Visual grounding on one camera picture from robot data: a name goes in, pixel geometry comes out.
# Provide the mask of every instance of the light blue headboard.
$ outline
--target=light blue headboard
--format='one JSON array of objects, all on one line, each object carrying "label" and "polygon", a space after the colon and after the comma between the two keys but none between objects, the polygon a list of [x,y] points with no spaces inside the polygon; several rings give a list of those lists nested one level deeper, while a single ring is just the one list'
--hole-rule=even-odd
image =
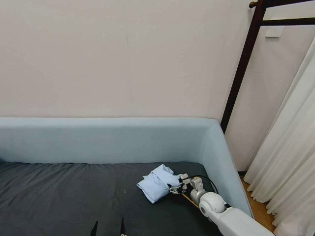
[{"label": "light blue headboard", "polygon": [[0,158],[28,163],[197,162],[230,205],[251,215],[215,119],[0,118]]}]

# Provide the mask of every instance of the curtain fold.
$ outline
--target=curtain fold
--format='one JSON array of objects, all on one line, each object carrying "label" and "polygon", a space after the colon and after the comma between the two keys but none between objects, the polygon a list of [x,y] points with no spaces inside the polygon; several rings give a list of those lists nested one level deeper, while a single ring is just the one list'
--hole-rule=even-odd
[{"label": "curtain fold", "polygon": [[315,40],[244,180],[277,236],[315,233]]}]

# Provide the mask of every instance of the dark gray mattress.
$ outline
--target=dark gray mattress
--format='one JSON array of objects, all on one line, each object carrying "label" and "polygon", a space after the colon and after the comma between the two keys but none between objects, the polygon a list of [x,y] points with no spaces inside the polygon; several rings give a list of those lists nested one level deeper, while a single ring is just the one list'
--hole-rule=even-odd
[{"label": "dark gray mattress", "polygon": [[[89,236],[98,220],[98,236],[118,236],[122,217],[128,236],[221,235],[183,196],[146,199],[136,183],[160,164],[3,163],[0,235]],[[200,164],[165,164],[175,174],[206,175]]]}]

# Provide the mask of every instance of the light blue shirt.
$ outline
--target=light blue shirt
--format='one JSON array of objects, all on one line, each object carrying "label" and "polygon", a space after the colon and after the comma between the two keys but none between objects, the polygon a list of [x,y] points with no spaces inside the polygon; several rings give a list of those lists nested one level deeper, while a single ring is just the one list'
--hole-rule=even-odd
[{"label": "light blue shirt", "polygon": [[143,176],[144,180],[137,183],[137,186],[151,203],[155,203],[169,193],[167,184],[172,186],[180,184],[179,176],[175,176],[169,167],[162,164],[151,171],[149,175]]}]

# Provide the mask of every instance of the wooden clothes rack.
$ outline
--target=wooden clothes rack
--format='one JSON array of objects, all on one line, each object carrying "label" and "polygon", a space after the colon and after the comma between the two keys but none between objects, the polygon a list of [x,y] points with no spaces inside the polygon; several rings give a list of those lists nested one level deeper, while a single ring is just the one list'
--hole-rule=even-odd
[{"label": "wooden clothes rack", "polygon": [[315,25],[315,17],[312,18],[296,18],[296,19],[284,19],[284,20],[263,20],[266,9],[268,7],[282,6],[299,2],[306,2],[313,0],[258,0],[257,2],[251,2],[249,7],[255,7],[255,12],[252,17],[250,29],[248,31],[246,41],[243,47],[240,61],[237,66],[233,84],[230,94],[227,99],[226,107],[221,120],[221,128],[225,133],[228,122],[230,120],[233,107],[240,90],[245,71],[250,61],[252,50],[254,48],[258,32],[261,26],[300,26],[300,25]]}]

